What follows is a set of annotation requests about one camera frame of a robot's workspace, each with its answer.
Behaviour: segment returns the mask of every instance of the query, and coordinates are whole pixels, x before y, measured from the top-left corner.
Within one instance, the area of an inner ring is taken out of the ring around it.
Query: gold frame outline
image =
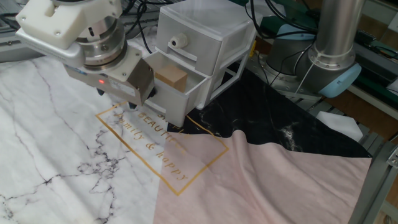
[[[99,121],[103,124],[103,125],[105,125],[128,149],[130,149],[130,151],[134,154],[134,155],[136,155],[137,157],[138,157],[138,159],[140,159],[156,176],[158,176],[161,180],[163,180],[163,182],[169,187],[169,189],[175,194],[175,195],[177,195],[177,196],[179,196],[180,194],[182,194],[182,192],[184,191],[184,190],[186,190],[187,189],[187,187],[189,187],[189,185],[191,185],[192,184],[192,182],[202,173],[202,172],[204,172],[207,168],[209,168],[209,166],[211,166],[214,162],[216,162],[222,155],[224,155],[228,150],[229,150],[229,148],[228,148],[228,146],[226,146],[225,145],[225,143],[221,140],[221,139],[219,139],[218,137],[216,137],[211,131],[209,131],[209,130],[207,130],[206,128],[204,128],[204,127],[202,127],[200,124],[198,124],[196,121],[194,121],[191,117],[189,117],[188,115],[187,115],[187,118],[191,121],[191,122],[193,122],[195,125],[197,125],[199,128],[202,128],[203,130],[205,130],[205,131],[207,131],[208,133],[210,133],[217,141],[219,141],[220,143],[222,143],[222,145],[225,147],[225,150],[222,152],[222,153],[220,153],[218,156],[216,156],[212,161],[210,161],[207,165],[205,165],[204,166],[204,168],[202,168],[201,170],[199,170],[199,172],[195,175],[195,176],[193,176],[193,178],[187,183],[187,184],[185,184],[185,186],[178,192],[178,191],[176,191],[170,184],[169,184],[169,182],[162,176],[162,175],[160,175],[158,172],[156,172],[156,170],[154,169],[154,168],[152,168],[148,163],[147,163],[147,161],[145,161],[135,150],[133,150],[131,147],[130,147],[130,145],[129,144],[127,144],[127,142],[126,141],[124,141],[123,139],[122,139],[122,137],[120,137],[120,135],[118,135],[117,133],[116,133],[116,131],[113,129],[113,128],[111,128],[105,121],[103,121],[101,118],[100,118],[100,116],[102,115],[102,114],[105,114],[105,113],[107,113],[107,112],[109,112],[109,111],[112,111],[113,109],[115,109],[115,108],[117,108],[118,106],[121,106],[121,105],[123,105],[123,104],[126,104],[127,102],[125,101],[125,102],[123,102],[123,103],[118,103],[118,104],[116,104],[116,105],[114,105],[113,107],[111,107],[110,109],[108,109],[108,110],[106,110],[106,111],[103,111],[103,112],[100,112],[99,114],[96,114],[95,116],[99,119]]]

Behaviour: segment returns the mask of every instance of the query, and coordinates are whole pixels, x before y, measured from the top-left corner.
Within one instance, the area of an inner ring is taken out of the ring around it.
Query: black cable
[[[299,64],[299,62],[301,61],[301,58],[305,55],[305,53],[311,48],[311,46],[315,43],[315,41],[317,40],[317,37],[315,36],[315,38],[313,39],[313,41],[312,41],[312,44],[310,45],[310,46],[308,46],[305,50],[304,50],[304,52],[303,52],[303,54],[302,55],[300,55],[300,57],[297,59],[297,62],[296,62],[296,64],[295,64],[295,66],[294,66],[294,75],[296,75],[297,74],[297,65]]]
[[[285,21],[287,24],[296,27],[298,29],[302,29],[302,30],[306,30],[309,31],[313,34],[316,34],[318,32],[318,29],[314,29],[312,27],[307,27],[307,26],[302,26],[300,24],[297,24],[293,21],[291,21],[290,19],[288,19],[286,16],[284,16],[282,13],[280,13],[276,7],[273,5],[273,3],[271,3],[271,0],[265,0],[266,4],[268,5],[269,9],[279,18],[282,19],[283,21]]]
[[[141,33],[141,36],[142,36],[142,41],[144,42],[144,45],[145,45],[145,48],[147,49],[147,51],[151,54],[152,53],[152,51],[149,49],[149,47],[148,47],[148,44],[147,44],[147,41],[146,41],[146,39],[145,39],[145,35],[144,35],[144,31],[142,30],[142,27],[141,27],[141,23],[139,22],[139,19],[140,18],[137,18],[137,21],[138,21],[138,27],[139,27],[139,32]]]
[[[130,33],[130,31],[133,30],[133,28],[135,28],[137,25],[139,27],[139,32],[141,33],[142,36],[142,41],[144,42],[145,48],[147,49],[147,51],[151,54],[152,51],[149,49],[148,47],[148,43],[145,39],[145,35],[144,35],[144,31],[142,29],[141,23],[140,23],[140,19],[141,16],[143,15],[143,13],[147,10],[147,4],[152,4],[152,5],[165,5],[165,4],[173,4],[170,1],[167,2],[149,2],[149,1],[143,1],[137,8],[137,21],[134,23],[134,25],[126,32],[126,35],[128,35],[128,33]]]
[[[20,27],[16,21],[10,20],[7,17],[13,17],[15,18],[18,15],[18,13],[3,13],[0,14],[0,20],[2,20],[4,23],[6,23],[11,29],[14,29],[17,31]]]
[[[294,31],[294,32],[287,32],[287,33],[279,34],[279,35],[275,35],[275,36],[267,36],[267,35],[264,35],[264,34],[262,33],[262,31],[260,30],[260,27],[258,26],[257,20],[256,20],[256,18],[255,18],[255,16],[254,16],[254,6],[253,6],[253,5],[254,5],[254,4],[253,4],[253,0],[250,0],[251,16],[250,16],[249,13],[248,13],[248,9],[247,9],[246,5],[244,6],[244,8],[245,8],[245,10],[246,10],[246,14],[247,14],[247,15],[249,16],[249,18],[253,21],[253,23],[254,23],[254,28],[256,28],[257,33],[261,36],[262,39],[276,39],[276,38],[278,38],[278,37],[283,37],[283,36],[286,36],[286,35],[293,35],[293,34],[311,34],[311,33],[308,32],[308,31]]]
[[[310,6],[308,6],[308,4],[305,2],[305,0],[301,0],[301,2],[304,4],[304,6],[305,6],[308,10],[311,10],[311,9],[310,9]]]
[[[251,19],[251,20],[253,20],[253,18],[249,15],[249,13],[248,13],[248,8],[246,7],[246,4],[244,5],[244,10],[246,10],[246,14],[249,16],[249,18]]]
[[[397,91],[397,90],[391,90],[391,89],[389,89],[389,88],[386,88],[386,90],[390,90],[390,91],[393,91],[393,92],[396,92],[396,93],[398,93],[398,91]]]
[[[304,50],[301,50],[301,51],[299,51],[299,52],[296,52],[296,53],[294,53],[294,54],[292,54],[292,55],[287,56],[286,58],[284,58],[284,59],[282,60],[282,62],[280,63],[279,72],[278,72],[278,74],[275,76],[275,78],[273,79],[273,81],[271,82],[270,86],[272,86],[272,84],[274,83],[274,81],[278,78],[278,76],[279,76],[280,73],[282,72],[282,68],[283,68],[283,66],[284,66],[284,62],[286,61],[286,59],[291,58],[291,57],[293,57],[294,55],[297,55],[298,53],[301,53],[301,52],[303,52],[303,51],[304,51]]]
[[[127,15],[130,12],[130,10],[134,7],[136,1],[137,0],[130,0],[129,1],[129,4],[125,8],[125,10],[123,10],[123,12],[122,12],[122,16],[125,16],[125,15]]]
[[[264,68],[261,66],[261,63],[260,63],[260,52],[259,52],[258,55],[257,55],[257,62],[258,62],[258,64],[259,64],[259,66],[261,67],[262,72],[264,72],[264,75],[266,76],[267,84],[269,85],[269,80],[268,80],[267,73],[266,73],[266,71],[264,70]]]

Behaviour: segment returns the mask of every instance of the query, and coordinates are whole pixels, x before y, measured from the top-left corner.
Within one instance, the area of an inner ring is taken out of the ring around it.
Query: pink cloth
[[[201,152],[220,142],[210,134],[184,136],[173,133],[189,144],[179,169],[194,173],[215,157]],[[242,131],[221,140],[229,150],[179,196],[160,182],[154,223],[347,223],[371,163],[248,144]],[[182,161],[176,152],[174,142],[166,144],[164,156]],[[168,168],[164,163],[162,175]]]

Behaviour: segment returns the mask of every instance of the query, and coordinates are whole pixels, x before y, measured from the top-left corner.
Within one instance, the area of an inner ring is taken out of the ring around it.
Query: open drawer
[[[201,95],[209,80],[194,71],[185,68],[160,52],[154,52],[144,59],[157,71],[168,65],[174,65],[188,74],[185,92],[182,93],[168,84],[155,79],[157,93],[146,100],[145,104],[165,116],[166,120],[176,126],[183,125],[185,115],[200,104]]]

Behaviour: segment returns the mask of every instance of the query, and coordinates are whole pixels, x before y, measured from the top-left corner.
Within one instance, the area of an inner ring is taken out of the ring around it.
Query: metal cylinder
[[[87,28],[77,42],[85,52],[87,69],[99,70],[111,65],[122,53],[124,48],[124,27],[121,21],[111,19],[99,21]]]
[[[315,47],[323,55],[348,54],[365,0],[323,0]]]

